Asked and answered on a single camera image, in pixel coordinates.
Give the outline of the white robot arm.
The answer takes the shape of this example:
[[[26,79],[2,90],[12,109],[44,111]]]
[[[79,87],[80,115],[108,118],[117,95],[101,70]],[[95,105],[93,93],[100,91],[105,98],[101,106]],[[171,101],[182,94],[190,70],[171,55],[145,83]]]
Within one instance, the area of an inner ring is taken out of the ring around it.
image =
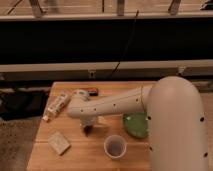
[[[168,76],[152,86],[96,100],[83,90],[73,94],[68,115],[84,125],[97,116],[146,112],[152,171],[209,171],[205,112],[190,81]]]

